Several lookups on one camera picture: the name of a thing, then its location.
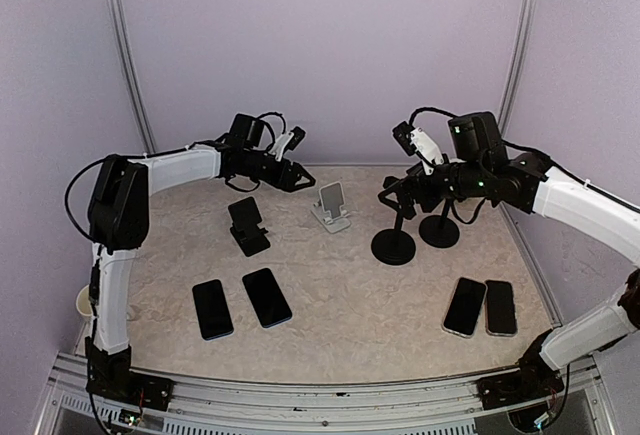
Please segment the white folding phone stand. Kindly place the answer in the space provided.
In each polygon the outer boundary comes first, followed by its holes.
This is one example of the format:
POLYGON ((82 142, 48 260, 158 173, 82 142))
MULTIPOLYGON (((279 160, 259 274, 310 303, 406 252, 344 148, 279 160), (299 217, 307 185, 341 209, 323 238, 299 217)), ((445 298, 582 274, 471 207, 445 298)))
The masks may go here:
POLYGON ((318 200, 311 213, 329 234, 336 234, 351 226, 345 205, 343 185, 336 181, 318 190, 318 200))

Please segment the black folding phone stand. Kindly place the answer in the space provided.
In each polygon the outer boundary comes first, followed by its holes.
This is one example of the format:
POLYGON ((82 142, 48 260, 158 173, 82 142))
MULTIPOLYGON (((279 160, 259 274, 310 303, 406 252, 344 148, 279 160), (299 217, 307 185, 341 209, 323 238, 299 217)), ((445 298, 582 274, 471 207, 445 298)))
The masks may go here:
POLYGON ((262 216, 253 197, 229 205, 228 212, 232 220, 230 233, 246 257, 271 247, 266 237, 268 230, 260 227, 262 216))

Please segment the black phone silver edge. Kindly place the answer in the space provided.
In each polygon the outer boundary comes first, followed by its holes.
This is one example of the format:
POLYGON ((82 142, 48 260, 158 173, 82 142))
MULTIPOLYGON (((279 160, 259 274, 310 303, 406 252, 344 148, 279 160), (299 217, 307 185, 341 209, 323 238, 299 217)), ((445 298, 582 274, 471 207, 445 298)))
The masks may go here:
POLYGON ((442 328, 448 333, 470 338, 474 335, 482 311, 487 286, 469 278, 457 280, 442 328))

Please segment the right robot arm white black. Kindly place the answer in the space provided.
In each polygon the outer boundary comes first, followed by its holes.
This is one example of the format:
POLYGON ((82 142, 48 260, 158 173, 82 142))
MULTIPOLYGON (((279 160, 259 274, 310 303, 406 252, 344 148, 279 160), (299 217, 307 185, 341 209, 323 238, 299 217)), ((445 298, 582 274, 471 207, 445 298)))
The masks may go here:
MULTIPOLYGON (((405 177, 386 178, 378 198, 410 220, 418 209, 429 213, 442 201, 481 198, 527 214, 559 221, 639 264, 639 208, 571 174, 548 154, 503 139, 495 116, 475 112, 448 116, 456 155, 448 159, 412 119, 393 128, 396 142, 418 163, 405 177)), ((546 387, 551 373, 596 350, 615 345, 639 329, 639 273, 607 300, 533 342, 513 374, 511 388, 523 399, 546 387)))

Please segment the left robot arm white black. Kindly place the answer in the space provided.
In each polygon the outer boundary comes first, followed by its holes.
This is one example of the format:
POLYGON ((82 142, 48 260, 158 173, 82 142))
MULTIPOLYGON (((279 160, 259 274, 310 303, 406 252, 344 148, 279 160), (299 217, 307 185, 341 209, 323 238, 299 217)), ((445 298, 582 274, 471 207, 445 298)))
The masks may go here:
POLYGON ((149 202, 161 191, 201 180, 225 183, 245 177, 293 193, 314 186, 314 177, 286 158, 305 138, 299 126, 272 133, 266 147, 263 132, 272 132, 272 113, 238 114, 231 128, 216 139, 193 142, 156 154, 111 154, 94 162, 99 173, 90 197, 88 227, 82 236, 92 244, 89 282, 92 310, 88 353, 108 356, 130 347, 127 308, 130 272, 150 228, 149 202))

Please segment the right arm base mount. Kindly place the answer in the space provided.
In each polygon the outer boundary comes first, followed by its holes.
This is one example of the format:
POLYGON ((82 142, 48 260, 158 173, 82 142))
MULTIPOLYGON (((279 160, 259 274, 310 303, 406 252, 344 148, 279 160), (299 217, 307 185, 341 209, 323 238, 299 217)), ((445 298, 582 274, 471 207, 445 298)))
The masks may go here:
POLYGON ((476 382, 484 410, 520 404, 560 393, 565 389, 558 370, 541 358, 539 348, 530 347, 517 361, 517 369, 476 382))

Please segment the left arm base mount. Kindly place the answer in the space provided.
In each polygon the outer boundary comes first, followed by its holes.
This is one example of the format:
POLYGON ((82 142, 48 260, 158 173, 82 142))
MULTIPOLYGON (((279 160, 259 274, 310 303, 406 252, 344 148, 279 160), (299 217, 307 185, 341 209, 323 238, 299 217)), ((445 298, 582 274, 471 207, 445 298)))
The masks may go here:
POLYGON ((166 412, 174 382, 165 377, 143 374, 131 369, 132 349, 109 354, 85 338, 87 385, 89 394, 109 400, 166 412))

